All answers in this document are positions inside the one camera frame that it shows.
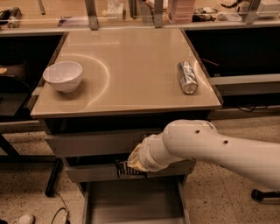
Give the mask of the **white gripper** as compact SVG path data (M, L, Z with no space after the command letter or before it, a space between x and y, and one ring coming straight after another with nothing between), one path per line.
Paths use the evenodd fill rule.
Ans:
M130 153L127 165L140 172L158 172L168 167L167 155L162 135L151 135Z

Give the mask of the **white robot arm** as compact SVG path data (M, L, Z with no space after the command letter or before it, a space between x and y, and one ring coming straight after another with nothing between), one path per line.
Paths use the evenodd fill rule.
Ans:
M279 143L223 136L207 121L170 122L162 133L147 136L131 152L127 165L142 172L159 172L184 160L219 165L280 191Z

